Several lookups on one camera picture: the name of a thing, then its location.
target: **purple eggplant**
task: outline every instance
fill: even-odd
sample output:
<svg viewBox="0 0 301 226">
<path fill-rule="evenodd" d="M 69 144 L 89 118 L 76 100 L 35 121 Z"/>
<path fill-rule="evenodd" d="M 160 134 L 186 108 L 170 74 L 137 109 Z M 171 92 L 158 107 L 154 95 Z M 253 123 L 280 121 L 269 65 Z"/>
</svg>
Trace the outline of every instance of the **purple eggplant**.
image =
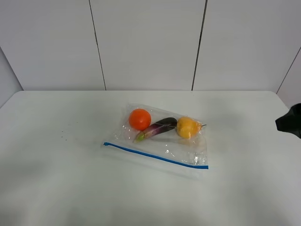
<svg viewBox="0 0 301 226">
<path fill-rule="evenodd" d="M 148 128 L 146 128 L 142 132 L 140 132 L 136 136 L 134 143 L 138 143 L 144 139 L 153 137 L 154 135 L 157 135 L 160 133 L 165 133 L 176 127 L 177 127 L 177 119 L 175 119 L 173 117 L 161 119 L 158 122 L 151 124 Z"/>
</svg>

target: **ziplock bag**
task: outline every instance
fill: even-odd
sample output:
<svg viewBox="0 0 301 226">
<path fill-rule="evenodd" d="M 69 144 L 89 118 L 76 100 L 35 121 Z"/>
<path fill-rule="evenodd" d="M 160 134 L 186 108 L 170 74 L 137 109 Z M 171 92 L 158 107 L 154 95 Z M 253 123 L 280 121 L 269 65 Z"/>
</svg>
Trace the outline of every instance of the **ziplock bag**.
<svg viewBox="0 0 301 226">
<path fill-rule="evenodd" d="M 208 169 L 204 129 L 199 120 L 188 116 L 128 105 L 122 123 L 104 145 L 183 167 Z"/>
</svg>

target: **white table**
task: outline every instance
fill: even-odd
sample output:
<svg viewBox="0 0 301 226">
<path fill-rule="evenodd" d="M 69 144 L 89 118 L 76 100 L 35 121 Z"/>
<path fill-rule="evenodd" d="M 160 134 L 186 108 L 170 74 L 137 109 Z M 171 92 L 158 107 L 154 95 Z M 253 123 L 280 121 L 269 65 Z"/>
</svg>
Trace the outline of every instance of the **white table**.
<svg viewBox="0 0 301 226">
<path fill-rule="evenodd" d="M 100 148 L 127 103 L 202 119 L 209 170 Z M 287 111 L 261 91 L 18 92 L 0 109 L 0 225 L 299 226 L 301 140 L 275 126 Z"/>
</svg>

